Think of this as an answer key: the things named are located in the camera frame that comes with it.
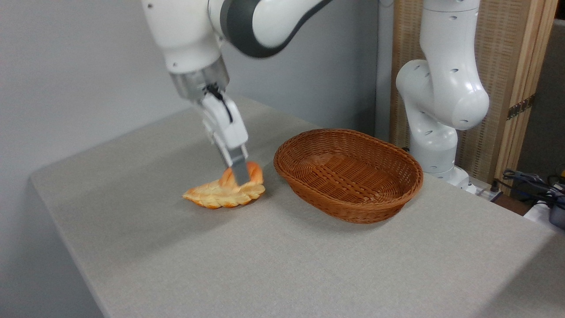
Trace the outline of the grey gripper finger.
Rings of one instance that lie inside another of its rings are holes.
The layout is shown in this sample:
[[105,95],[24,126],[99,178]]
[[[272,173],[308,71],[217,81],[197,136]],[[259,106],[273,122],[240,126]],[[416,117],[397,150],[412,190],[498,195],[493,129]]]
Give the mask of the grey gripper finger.
[[214,138],[214,144],[218,148],[220,155],[222,155],[222,159],[225,163],[225,166],[227,168],[232,167],[234,162],[232,161],[232,157],[230,155],[230,150],[228,149],[228,147],[226,146],[224,141],[222,141],[221,138]]
[[248,151],[246,145],[242,144],[234,148],[227,147],[227,162],[232,169],[238,186],[242,186],[250,181],[247,159]]

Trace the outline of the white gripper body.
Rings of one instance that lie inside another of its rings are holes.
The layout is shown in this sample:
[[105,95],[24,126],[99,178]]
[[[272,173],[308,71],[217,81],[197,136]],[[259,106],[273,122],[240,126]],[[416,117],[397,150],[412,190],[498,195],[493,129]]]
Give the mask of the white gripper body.
[[206,93],[200,101],[203,123],[210,135],[221,138],[227,147],[247,143],[249,135],[238,106],[222,93]]

